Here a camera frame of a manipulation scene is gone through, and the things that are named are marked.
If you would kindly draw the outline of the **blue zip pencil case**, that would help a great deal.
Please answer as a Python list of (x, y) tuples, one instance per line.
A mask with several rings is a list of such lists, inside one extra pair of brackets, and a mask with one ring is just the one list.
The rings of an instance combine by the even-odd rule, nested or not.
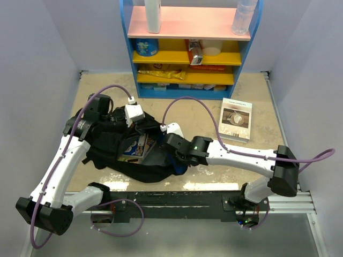
[(183, 175), (186, 173), (187, 169), (188, 169), (188, 166), (187, 165), (184, 165), (180, 162), (177, 162), (175, 159), (172, 159), (171, 160), (171, 163), (174, 167), (174, 175), (175, 176), (180, 176), (180, 175)]

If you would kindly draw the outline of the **blue comic book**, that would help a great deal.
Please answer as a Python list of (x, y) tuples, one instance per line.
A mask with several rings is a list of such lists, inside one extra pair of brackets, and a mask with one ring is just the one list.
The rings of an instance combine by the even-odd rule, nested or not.
[(148, 134), (141, 135), (117, 158), (121, 162), (140, 164), (151, 151), (156, 141)]

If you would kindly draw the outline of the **black backpack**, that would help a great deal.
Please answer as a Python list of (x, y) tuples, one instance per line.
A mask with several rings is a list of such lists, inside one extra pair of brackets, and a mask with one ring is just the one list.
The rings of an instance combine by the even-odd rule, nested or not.
[(143, 183), (157, 183), (172, 175), (183, 175), (188, 167), (177, 164), (161, 147), (160, 123), (148, 113), (127, 127), (124, 107), (107, 115), (86, 153), (83, 164), (110, 168)]

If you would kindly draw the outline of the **white coffee cover book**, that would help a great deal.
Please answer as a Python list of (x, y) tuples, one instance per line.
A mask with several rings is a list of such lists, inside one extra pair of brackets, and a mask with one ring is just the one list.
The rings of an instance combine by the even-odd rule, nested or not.
[(223, 139), (248, 143), (251, 134), (252, 103), (222, 99), (219, 136)]

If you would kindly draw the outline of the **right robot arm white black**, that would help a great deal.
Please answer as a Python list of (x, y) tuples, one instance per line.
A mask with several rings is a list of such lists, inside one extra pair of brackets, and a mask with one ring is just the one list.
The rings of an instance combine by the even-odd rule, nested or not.
[(218, 140), (196, 136), (191, 141), (175, 133), (166, 134), (162, 148), (180, 165), (224, 165), (260, 174), (252, 183), (242, 186), (241, 195), (232, 203), (244, 210), (251, 210), (272, 194), (286, 197), (297, 196), (299, 165), (285, 161), (275, 161), (274, 157), (293, 153), (288, 147), (279, 146), (276, 151), (258, 150), (225, 144)]

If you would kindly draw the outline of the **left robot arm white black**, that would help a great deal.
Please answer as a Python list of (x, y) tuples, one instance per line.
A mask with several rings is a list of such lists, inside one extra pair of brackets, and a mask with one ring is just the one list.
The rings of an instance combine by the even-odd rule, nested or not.
[(63, 130), (58, 151), (39, 185), (29, 197), (20, 197), (16, 209), (30, 225), (56, 235), (64, 234), (74, 217), (91, 207), (107, 209), (111, 204), (110, 189), (100, 183), (90, 183), (84, 190), (66, 197), (68, 184), (94, 139), (110, 129), (124, 129), (125, 121), (110, 117), (114, 104), (110, 96), (90, 95), (81, 118), (74, 115)]

